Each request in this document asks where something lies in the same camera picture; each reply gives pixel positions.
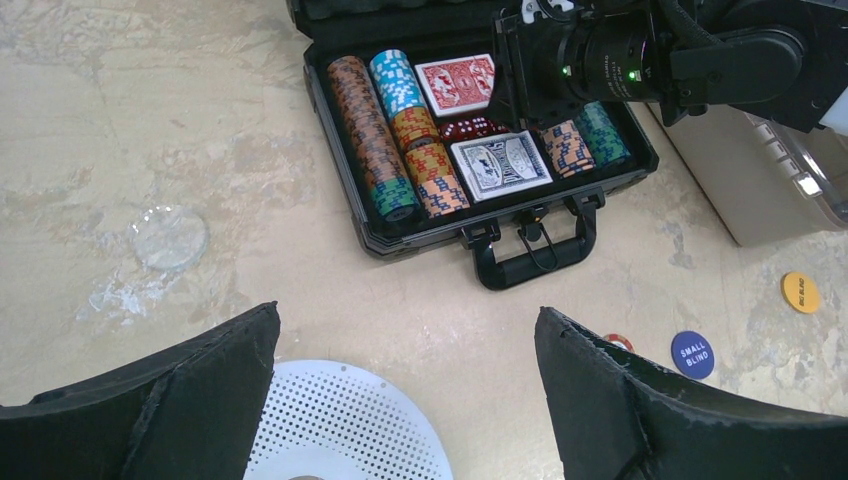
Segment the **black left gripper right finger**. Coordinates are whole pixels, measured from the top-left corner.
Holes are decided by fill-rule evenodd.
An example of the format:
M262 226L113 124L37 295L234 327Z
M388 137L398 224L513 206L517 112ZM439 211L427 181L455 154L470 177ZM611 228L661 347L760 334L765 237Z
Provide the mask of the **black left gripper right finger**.
M569 479L843 479L847 421L686 378L544 307L537 363Z

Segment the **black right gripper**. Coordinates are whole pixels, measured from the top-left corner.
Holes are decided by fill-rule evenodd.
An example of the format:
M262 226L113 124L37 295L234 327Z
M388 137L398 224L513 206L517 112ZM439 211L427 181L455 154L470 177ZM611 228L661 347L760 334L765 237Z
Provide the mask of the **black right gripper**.
M655 100L654 19L649 1L526 1L498 11L489 117L546 129L591 102Z

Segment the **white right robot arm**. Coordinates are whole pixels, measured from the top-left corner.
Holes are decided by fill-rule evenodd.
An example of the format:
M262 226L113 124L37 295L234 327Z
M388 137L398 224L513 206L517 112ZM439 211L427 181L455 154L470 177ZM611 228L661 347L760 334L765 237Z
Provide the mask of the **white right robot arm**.
M672 126L726 105L847 131L843 1L526 1L493 18L487 113L545 129L591 102L655 103Z

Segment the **blue small blind button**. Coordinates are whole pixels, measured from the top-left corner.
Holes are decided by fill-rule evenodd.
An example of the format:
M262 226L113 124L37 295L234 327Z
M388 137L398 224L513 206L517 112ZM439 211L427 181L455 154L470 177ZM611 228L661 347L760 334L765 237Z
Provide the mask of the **blue small blind button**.
M703 380L714 371L714 351L698 332L678 332L671 341L670 352L676 368L688 378Z

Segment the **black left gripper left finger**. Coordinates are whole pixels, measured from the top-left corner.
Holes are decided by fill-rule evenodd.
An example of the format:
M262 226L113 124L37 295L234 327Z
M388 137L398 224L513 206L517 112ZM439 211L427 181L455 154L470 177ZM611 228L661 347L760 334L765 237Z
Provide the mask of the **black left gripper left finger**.
M239 479L280 334L275 303L1 411L5 479Z

